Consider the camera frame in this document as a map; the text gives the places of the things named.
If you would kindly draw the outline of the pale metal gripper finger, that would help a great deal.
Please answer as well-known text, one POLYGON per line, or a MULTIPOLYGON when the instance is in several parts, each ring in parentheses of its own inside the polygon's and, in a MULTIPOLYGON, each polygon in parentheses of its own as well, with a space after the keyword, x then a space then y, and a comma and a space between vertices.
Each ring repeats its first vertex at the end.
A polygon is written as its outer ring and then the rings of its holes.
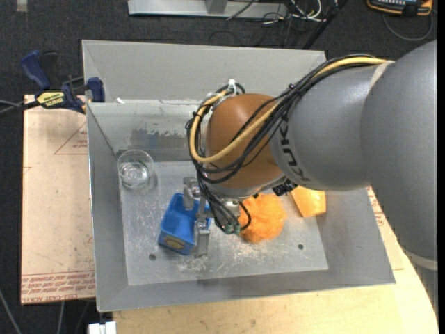
POLYGON ((194 224, 194 250, 195 257, 202 257, 208 253, 211 231, 206 219, 195 221, 194 224))
POLYGON ((192 210, 195 206, 195 199, 200 197, 200 185, 198 180, 193 177, 185 177, 183 183, 183 206, 187 210, 192 210))

